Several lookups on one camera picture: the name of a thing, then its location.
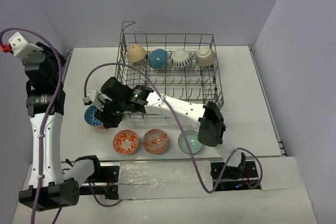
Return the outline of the blue white patterned bowl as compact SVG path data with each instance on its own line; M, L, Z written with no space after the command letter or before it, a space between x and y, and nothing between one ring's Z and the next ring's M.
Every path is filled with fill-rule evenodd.
M84 114L84 119L87 124L93 127L102 127L103 123L95 117L95 114L97 112L97 108L95 105L91 105L88 107Z

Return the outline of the tan bowl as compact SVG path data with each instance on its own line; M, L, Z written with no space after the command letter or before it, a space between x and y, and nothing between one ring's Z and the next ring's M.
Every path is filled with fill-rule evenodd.
M131 45L127 50L127 59L131 63L142 60L146 55L146 50L138 44Z

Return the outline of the white bowl orange rim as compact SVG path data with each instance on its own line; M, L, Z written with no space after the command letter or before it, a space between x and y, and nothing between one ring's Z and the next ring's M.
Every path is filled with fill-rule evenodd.
M176 68L185 68L191 63L191 55L185 49L178 49L172 53L171 62Z

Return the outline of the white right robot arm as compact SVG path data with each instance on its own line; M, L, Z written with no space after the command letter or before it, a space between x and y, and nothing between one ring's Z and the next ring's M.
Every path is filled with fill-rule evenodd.
M224 142L226 125L220 109L214 102L207 104L190 103L166 96L154 89L137 85L130 88L115 77L109 78L99 91L87 93L97 112L95 117L107 129L118 127L125 112L155 114L167 118L178 118L181 124L198 130L197 140L208 147L218 147L225 158L231 157L229 174L240 177L246 171L246 156L235 151Z

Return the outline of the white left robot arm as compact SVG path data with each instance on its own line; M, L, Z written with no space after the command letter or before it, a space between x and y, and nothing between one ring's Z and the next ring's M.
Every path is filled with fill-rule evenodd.
M97 181L102 167L95 155L79 157L67 174L60 159L60 133L66 94L63 91L63 56L38 42L23 43L16 54L25 67L26 107L33 131L33 165L28 189L19 192L19 202L35 211L74 206L80 186Z

